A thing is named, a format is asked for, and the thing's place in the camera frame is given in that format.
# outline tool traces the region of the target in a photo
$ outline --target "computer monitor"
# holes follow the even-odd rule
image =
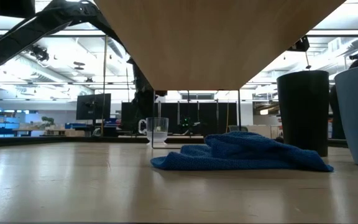
[[[110,118],[111,94],[78,96],[76,119]]]

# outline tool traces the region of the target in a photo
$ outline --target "blue towel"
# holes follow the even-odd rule
[[[164,170],[300,169],[332,172],[317,152],[248,132],[212,134],[205,145],[182,146],[180,153],[151,160]]]

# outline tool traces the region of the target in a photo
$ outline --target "black trash can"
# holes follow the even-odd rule
[[[302,71],[277,78],[284,143],[328,153],[328,72]]]

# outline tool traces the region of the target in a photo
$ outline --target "clear glass cup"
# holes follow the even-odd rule
[[[145,134],[147,139],[152,141],[152,121],[153,118],[146,118],[139,121],[139,133]],[[154,143],[163,144],[168,137],[168,118],[154,118]],[[141,129],[141,124],[145,123],[146,128]]]

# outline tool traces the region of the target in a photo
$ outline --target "wooden desk surface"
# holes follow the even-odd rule
[[[95,0],[155,90],[238,90],[344,0]]]
[[[358,223],[358,166],[335,172],[162,171],[145,144],[0,147],[0,222]]]

